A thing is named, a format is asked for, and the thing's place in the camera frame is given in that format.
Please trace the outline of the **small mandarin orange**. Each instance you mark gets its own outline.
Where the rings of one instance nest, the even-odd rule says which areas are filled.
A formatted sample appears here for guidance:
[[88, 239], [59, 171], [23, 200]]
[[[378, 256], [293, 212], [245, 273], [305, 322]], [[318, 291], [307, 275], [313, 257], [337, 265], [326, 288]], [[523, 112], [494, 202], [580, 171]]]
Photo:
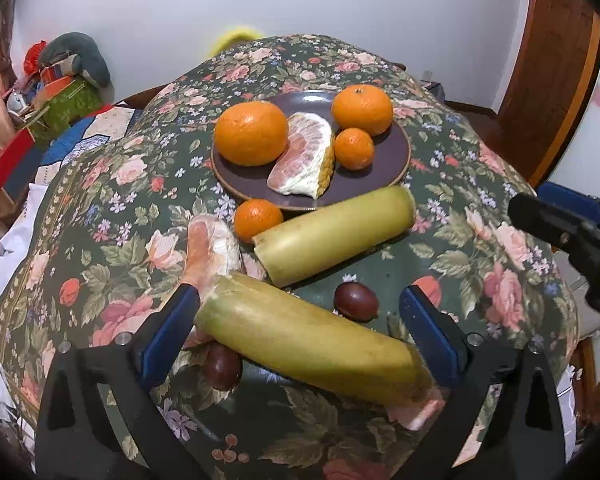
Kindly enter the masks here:
[[334, 153], [343, 168], [351, 171], [363, 170], [373, 162], [375, 144], [364, 130], [347, 128], [336, 136]]

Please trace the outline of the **green-yellow sugarcane piece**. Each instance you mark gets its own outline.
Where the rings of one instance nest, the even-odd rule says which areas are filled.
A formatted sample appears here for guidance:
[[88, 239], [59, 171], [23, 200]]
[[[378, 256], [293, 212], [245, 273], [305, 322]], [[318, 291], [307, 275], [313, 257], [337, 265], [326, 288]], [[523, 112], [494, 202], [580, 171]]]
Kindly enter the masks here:
[[246, 274], [216, 277], [195, 326], [280, 376], [338, 396], [395, 408], [434, 385], [410, 344]]
[[271, 282], [285, 287], [402, 235], [414, 222], [411, 191], [391, 185], [274, 226], [253, 237], [254, 253]]

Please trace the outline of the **medium orange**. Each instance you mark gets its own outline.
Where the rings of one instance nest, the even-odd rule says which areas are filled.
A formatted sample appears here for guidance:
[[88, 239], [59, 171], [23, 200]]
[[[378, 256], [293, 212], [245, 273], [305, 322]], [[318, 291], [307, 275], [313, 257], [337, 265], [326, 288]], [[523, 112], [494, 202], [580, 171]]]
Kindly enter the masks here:
[[358, 128], [370, 136], [380, 136], [393, 121], [393, 106], [388, 94], [371, 84], [355, 84], [336, 94], [332, 117], [341, 128]]

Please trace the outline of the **pomelo wedge with rind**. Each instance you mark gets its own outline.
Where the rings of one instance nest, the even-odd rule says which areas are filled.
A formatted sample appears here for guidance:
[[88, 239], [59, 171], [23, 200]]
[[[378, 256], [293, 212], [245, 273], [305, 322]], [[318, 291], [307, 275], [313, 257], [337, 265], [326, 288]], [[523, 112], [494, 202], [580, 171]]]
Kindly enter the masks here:
[[304, 195], [317, 200], [328, 188], [335, 167], [330, 123], [314, 113], [288, 118], [288, 145], [274, 165], [266, 185], [282, 195]]

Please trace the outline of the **large orange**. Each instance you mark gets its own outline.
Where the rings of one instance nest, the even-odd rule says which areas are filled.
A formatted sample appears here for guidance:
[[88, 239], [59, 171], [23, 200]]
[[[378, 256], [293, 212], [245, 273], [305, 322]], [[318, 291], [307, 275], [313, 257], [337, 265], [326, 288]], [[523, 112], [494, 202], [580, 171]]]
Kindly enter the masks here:
[[288, 122], [283, 111], [266, 101], [235, 104], [220, 115], [213, 145], [232, 164], [257, 167], [278, 159], [288, 144]]

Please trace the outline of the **floral green quilt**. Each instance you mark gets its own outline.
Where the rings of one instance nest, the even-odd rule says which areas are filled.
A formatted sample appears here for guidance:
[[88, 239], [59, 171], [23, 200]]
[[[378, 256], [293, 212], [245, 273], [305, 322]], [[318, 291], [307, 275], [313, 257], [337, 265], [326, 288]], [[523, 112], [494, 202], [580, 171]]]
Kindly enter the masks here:
[[[30, 460], [35, 419], [57, 347], [108, 344], [136, 330], [183, 271], [195, 214], [233, 220], [236, 204], [211, 169], [223, 110], [281, 93], [372, 84], [392, 99], [411, 140], [402, 184], [416, 219], [403, 240], [291, 291], [329, 307], [357, 281], [378, 296], [378, 332], [399, 336], [400, 291], [419, 286], [466, 332], [542, 344], [555, 377], [579, 339], [577, 307], [547, 244], [513, 228], [506, 209], [528, 183], [463, 117], [407, 72], [329, 36], [242, 44], [165, 86], [121, 140], [56, 176], [31, 246], [0, 298], [0, 428]], [[387, 479], [422, 440], [418, 419], [295, 385], [246, 364], [230, 392], [210, 388], [201, 353], [184, 352], [152, 396], [174, 436], [215, 479]]]

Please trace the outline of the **brown wooden door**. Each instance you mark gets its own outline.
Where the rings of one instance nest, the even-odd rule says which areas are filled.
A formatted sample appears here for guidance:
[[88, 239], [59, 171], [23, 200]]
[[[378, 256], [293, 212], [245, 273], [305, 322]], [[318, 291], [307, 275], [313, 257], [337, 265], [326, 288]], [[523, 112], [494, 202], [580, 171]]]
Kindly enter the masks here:
[[588, 0], [529, 0], [512, 78], [498, 111], [503, 155], [532, 185], [576, 132], [600, 69], [600, 17]]

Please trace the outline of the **dark purple round plate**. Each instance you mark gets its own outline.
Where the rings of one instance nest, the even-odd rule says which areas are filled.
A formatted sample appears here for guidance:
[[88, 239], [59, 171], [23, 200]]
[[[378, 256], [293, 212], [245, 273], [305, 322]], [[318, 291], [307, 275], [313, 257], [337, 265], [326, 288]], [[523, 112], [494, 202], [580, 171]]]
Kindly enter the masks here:
[[[315, 113], [329, 122], [334, 133], [340, 125], [332, 117], [332, 100], [336, 92], [324, 90], [299, 91], [272, 96], [268, 100], [278, 106], [287, 117], [291, 114]], [[211, 168], [216, 180], [236, 200], [262, 198], [283, 211], [311, 211], [347, 200], [376, 188], [399, 183], [405, 176], [411, 161], [411, 141], [404, 128], [396, 120], [381, 136], [374, 137], [375, 156], [373, 163], [360, 171], [341, 168], [336, 162], [332, 180], [325, 193], [314, 200], [305, 195], [282, 195], [266, 185], [274, 162], [265, 166], [242, 167], [223, 158], [212, 144]]]

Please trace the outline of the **peeled pomelo segment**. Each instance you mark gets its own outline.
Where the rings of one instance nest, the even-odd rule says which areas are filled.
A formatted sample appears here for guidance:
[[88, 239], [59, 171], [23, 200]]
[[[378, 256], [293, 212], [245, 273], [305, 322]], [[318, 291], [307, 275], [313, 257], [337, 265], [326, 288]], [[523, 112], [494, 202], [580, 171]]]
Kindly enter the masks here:
[[239, 243], [227, 224], [211, 214], [198, 214], [187, 227], [183, 284], [197, 289], [200, 303], [214, 289], [220, 275], [242, 272]]

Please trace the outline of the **dark red date fruit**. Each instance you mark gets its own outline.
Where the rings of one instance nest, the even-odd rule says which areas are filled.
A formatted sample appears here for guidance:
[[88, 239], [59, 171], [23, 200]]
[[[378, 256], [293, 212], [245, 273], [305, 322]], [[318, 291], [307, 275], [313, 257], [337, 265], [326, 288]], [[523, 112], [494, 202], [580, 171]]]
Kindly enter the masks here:
[[367, 323], [378, 317], [379, 300], [365, 285], [345, 282], [335, 290], [334, 307], [353, 321]]

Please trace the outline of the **red gift box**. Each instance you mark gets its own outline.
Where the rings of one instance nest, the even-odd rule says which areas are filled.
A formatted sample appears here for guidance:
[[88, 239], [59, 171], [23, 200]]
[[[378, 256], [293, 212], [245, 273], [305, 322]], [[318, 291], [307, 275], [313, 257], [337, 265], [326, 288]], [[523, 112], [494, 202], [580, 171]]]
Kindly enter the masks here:
[[0, 154], [0, 191], [20, 162], [34, 147], [34, 137], [28, 128], [20, 129]]

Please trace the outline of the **blue patchwork blanket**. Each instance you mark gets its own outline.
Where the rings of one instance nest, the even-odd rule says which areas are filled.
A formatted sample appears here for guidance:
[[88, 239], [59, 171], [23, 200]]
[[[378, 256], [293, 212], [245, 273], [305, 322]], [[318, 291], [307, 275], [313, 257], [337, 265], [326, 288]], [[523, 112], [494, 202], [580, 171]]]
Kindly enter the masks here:
[[14, 202], [20, 200], [30, 183], [49, 185], [61, 168], [82, 154], [123, 138], [140, 118], [142, 110], [112, 106], [85, 117], [53, 140], [48, 148], [28, 146], [16, 156], [8, 170], [3, 190]]

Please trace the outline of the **green storage box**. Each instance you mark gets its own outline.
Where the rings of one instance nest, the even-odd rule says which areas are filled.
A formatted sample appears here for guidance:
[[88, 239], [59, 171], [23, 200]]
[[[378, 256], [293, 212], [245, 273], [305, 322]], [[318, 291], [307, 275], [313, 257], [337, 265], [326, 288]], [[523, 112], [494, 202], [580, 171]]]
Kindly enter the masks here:
[[26, 127], [38, 146], [46, 146], [79, 120], [97, 112], [104, 102], [98, 90], [84, 78], [77, 76], [63, 82], [52, 96], [34, 106], [34, 114]]

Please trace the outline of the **red plastic bag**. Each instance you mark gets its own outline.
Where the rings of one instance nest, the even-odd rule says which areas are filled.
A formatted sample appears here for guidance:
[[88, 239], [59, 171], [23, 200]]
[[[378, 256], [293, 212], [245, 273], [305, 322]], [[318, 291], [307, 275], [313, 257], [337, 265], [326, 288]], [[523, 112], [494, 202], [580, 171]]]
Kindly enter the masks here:
[[46, 47], [47, 42], [45, 40], [41, 40], [36, 44], [32, 44], [32, 46], [27, 50], [26, 55], [23, 59], [23, 73], [29, 77], [32, 74], [38, 71], [38, 59], [44, 48]]

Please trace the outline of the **grey plush toy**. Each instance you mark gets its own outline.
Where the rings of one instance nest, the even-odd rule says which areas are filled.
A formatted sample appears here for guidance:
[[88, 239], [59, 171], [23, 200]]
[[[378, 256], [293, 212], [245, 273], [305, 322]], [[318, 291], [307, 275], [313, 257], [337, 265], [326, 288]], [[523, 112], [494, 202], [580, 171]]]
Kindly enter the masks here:
[[57, 64], [64, 75], [79, 75], [96, 88], [110, 84], [108, 66], [96, 42], [83, 32], [66, 32], [45, 45], [38, 56], [38, 69]]

